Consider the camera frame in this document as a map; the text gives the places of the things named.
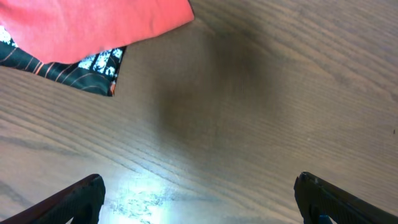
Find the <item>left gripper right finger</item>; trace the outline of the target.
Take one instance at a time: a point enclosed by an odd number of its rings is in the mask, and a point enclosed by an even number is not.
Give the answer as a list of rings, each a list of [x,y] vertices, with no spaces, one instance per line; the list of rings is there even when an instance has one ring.
[[[304,224],[397,223],[395,215],[309,172],[302,172],[296,178],[294,196]]]

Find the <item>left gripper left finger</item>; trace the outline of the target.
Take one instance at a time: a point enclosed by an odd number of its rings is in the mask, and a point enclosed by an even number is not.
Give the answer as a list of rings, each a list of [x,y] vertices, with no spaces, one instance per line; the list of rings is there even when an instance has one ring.
[[[105,194],[102,176],[91,174],[1,224],[97,224]]]

